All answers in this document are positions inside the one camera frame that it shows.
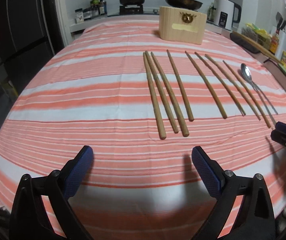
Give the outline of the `steel spoon lower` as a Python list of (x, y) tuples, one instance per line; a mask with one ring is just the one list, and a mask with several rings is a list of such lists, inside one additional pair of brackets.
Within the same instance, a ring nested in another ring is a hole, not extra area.
[(261, 94), (262, 94), (262, 95), (264, 96), (264, 98), (267, 100), (267, 102), (269, 103), (269, 105), (272, 107), (272, 109), (273, 109), (273, 111), (275, 112), (275, 114), (278, 115), (278, 114), (279, 114), (278, 111), (275, 109), (275, 107), (273, 106), (273, 104), (271, 103), (271, 101), (267, 98), (267, 96), (266, 96), (265, 93), (262, 91), (262, 89), (261, 89), (254, 81), (252, 81), (251, 83), (252, 83), (252, 85), (254, 85), (254, 87), (255, 87), (256, 89), (259, 90), (259, 92), (261, 92)]

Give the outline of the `steel spoon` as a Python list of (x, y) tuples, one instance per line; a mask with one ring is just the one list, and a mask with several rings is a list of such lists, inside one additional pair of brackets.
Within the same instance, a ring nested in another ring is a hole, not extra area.
[(259, 95), (259, 98), (260, 98), (260, 100), (262, 101), (262, 103), (263, 103), (263, 105), (264, 105), (264, 107), (265, 107), (265, 109), (266, 109), (266, 111), (267, 111), (267, 113), (268, 113), (268, 115), (269, 115), (269, 117), (270, 117), (270, 119), (271, 119), (273, 125), (275, 125), (275, 124), (276, 124), (276, 121), (275, 121), (274, 117), (272, 116), (272, 114), (271, 114), (271, 112), (270, 112), (268, 106), (266, 105), (266, 103), (265, 103), (265, 101), (264, 101), (264, 99), (263, 99), (261, 93), (259, 92), (259, 88), (257, 87), (257, 85), (255, 85), (255, 83), (253, 83), (253, 80), (252, 80), (252, 77), (251, 77), (251, 72), (250, 72), (249, 67), (246, 66), (244, 63), (241, 64), (241, 73), (242, 73), (243, 78), (244, 78), (249, 84), (252, 85), (253, 89), (254, 89), (254, 90), (257, 92), (257, 94)]
[(279, 114), (278, 111), (275, 109), (275, 107), (273, 106), (273, 104), (271, 103), (271, 101), (267, 98), (267, 96), (266, 96), (265, 93), (262, 91), (262, 89), (261, 89), (254, 81), (252, 81), (251, 83), (252, 83), (252, 85), (254, 85), (254, 87), (255, 87), (256, 89), (259, 90), (259, 92), (261, 92), (261, 94), (262, 94), (262, 95), (264, 96), (264, 98), (267, 100), (267, 102), (269, 103), (269, 105), (272, 107), (272, 109), (273, 109), (273, 111), (275, 112), (275, 114), (278, 115), (278, 114)]

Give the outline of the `steel spoon upper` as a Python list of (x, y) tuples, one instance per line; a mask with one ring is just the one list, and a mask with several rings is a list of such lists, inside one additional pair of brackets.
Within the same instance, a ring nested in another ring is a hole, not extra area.
[(257, 94), (259, 95), (259, 98), (260, 98), (260, 100), (262, 101), (262, 103), (263, 103), (263, 105), (264, 105), (264, 107), (265, 107), (265, 109), (266, 109), (266, 111), (267, 111), (267, 113), (268, 113), (268, 115), (269, 115), (269, 117), (270, 117), (270, 119), (271, 119), (273, 125), (275, 125), (275, 124), (276, 124), (276, 121), (275, 121), (274, 117), (272, 116), (272, 114), (271, 114), (271, 112), (270, 112), (268, 106), (266, 105), (266, 103), (265, 103), (265, 101), (264, 101), (264, 99), (263, 99), (261, 93), (259, 92), (259, 88), (257, 87), (257, 85), (255, 85), (255, 83), (253, 83), (253, 80), (252, 80), (252, 77), (251, 77), (251, 72), (250, 72), (249, 67), (246, 66), (244, 63), (241, 64), (241, 73), (242, 73), (243, 78), (244, 78), (249, 84), (252, 85), (253, 89), (254, 89), (254, 90), (257, 92)]

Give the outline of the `brown sauce bottle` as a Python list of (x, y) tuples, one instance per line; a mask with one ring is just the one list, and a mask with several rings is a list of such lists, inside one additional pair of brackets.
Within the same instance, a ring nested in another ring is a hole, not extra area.
[(279, 46), (279, 32), (280, 29), (276, 29), (275, 33), (272, 35), (271, 41), (270, 41), (270, 46), (269, 46), (269, 51), (275, 55), (277, 48)]

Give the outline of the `wooden cutting board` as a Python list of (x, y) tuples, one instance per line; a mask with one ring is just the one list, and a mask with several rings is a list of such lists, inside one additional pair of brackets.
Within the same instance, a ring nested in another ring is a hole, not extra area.
[(236, 31), (232, 31), (232, 33), (235, 34), (236, 36), (238, 36), (239, 38), (241, 38), (242, 40), (248, 42), (251, 46), (255, 47), (257, 50), (259, 50), (266, 57), (274, 60), (278, 64), (282, 64), (282, 62), (278, 58), (276, 58), (274, 54), (272, 54), (270, 51), (268, 51), (266, 48), (264, 48), (263, 46), (261, 46), (260, 44), (255, 42), (254, 40), (252, 40), (252, 39), (236, 32)]

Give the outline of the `white electric kettle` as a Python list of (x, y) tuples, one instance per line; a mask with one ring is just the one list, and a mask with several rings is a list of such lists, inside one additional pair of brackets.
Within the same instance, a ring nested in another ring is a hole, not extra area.
[(240, 23), (242, 7), (231, 0), (217, 0), (214, 25), (232, 30), (234, 23)]

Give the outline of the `pink striped tablecloth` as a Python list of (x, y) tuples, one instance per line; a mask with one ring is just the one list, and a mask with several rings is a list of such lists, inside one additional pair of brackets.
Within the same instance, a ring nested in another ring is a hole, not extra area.
[[(69, 202), (95, 239), (190, 239), (208, 216), (211, 198), (191, 162), (201, 146), (223, 169), (264, 176), (274, 213), (286, 206), (286, 150), (247, 103), (235, 76), (242, 63), (286, 123), (286, 92), (272, 74), (230, 39), (206, 31), (201, 45), (157, 36), (158, 21), (112, 18), (87, 28), (54, 56), (22, 91), (0, 129), (0, 207), (10, 210), (22, 175), (46, 176), (90, 146), (94, 163)], [(166, 50), (183, 82), (194, 120), (189, 136), (163, 114), (159, 138), (143, 62), (157, 57), (180, 107), (182, 95)], [(185, 54), (198, 64), (227, 118)]]

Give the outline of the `cream utensil holder box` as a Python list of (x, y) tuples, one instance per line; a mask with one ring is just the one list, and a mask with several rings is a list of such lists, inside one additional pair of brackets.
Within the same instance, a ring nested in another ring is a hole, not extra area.
[(159, 8), (159, 35), (166, 41), (201, 45), (206, 14), (175, 7)]

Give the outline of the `black wok with lid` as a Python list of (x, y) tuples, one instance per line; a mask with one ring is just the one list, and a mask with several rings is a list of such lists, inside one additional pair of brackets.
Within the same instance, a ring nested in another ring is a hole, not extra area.
[(202, 2), (197, 0), (165, 0), (165, 2), (175, 8), (182, 8), (193, 11), (197, 11), (203, 5)]

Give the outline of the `black refrigerator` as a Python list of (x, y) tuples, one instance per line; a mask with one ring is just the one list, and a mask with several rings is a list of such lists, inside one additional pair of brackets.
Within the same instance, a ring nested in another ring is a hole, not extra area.
[(0, 0), (0, 58), (18, 93), (63, 47), (55, 0)]

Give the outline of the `black gas stove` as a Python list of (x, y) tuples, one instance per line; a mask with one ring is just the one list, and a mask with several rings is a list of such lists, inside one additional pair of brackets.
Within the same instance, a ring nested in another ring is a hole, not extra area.
[(126, 15), (159, 15), (158, 8), (145, 8), (143, 5), (119, 6), (117, 12), (108, 13), (108, 17), (126, 16)]

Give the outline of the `white spice jar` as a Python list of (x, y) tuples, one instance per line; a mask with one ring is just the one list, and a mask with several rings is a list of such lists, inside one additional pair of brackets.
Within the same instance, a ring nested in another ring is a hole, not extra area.
[(75, 10), (75, 22), (76, 23), (81, 23), (84, 21), (84, 14), (83, 14), (83, 9), (79, 8)]

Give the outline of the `sauce bottles group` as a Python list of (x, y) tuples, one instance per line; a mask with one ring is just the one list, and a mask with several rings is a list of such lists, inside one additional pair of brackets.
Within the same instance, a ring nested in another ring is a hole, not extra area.
[(91, 0), (90, 7), (94, 17), (107, 14), (107, 5), (105, 0)]

